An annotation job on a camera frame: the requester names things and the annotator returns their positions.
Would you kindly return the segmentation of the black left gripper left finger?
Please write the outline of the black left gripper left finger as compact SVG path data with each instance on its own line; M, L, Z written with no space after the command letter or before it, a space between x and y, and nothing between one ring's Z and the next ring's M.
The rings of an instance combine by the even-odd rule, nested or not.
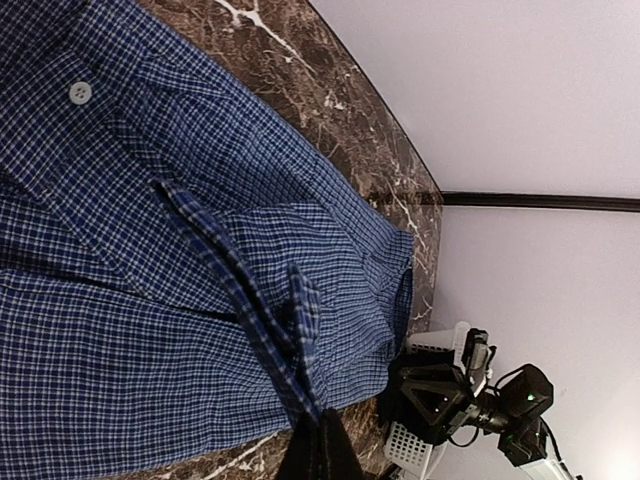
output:
M321 422L302 417L293 430L279 467L282 480L320 480L323 478Z

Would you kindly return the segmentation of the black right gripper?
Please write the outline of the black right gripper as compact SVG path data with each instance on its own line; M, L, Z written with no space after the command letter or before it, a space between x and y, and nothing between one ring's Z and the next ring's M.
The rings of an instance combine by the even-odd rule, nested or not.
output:
M426 443L441 445L464 427L480 430L483 375L463 372L454 365L437 364L404 367L402 392L422 418L419 434Z

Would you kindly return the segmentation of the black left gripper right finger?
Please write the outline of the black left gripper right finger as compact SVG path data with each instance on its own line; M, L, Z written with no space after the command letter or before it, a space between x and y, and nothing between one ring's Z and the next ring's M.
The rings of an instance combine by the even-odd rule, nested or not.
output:
M352 443L338 412L327 409L319 426L320 478L323 480L363 480Z

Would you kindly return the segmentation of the blue checkered shirt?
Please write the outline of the blue checkered shirt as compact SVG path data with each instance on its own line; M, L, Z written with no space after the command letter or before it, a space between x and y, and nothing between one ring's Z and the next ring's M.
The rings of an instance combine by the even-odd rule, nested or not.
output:
M226 450L384 390L412 237L133 1L1 5L1 475Z

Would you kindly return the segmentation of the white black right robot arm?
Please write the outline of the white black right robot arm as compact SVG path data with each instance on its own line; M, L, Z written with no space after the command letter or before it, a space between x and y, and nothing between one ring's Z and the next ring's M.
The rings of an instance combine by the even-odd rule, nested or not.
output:
M525 364L509 374L503 387L480 385L448 364L404 367L400 391L410 404L404 422L425 443L440 446L465 427L475 436L495 434L497 448L512 466L531 479L574 479L557 440L542 418L554 401L554 387L544 373Z

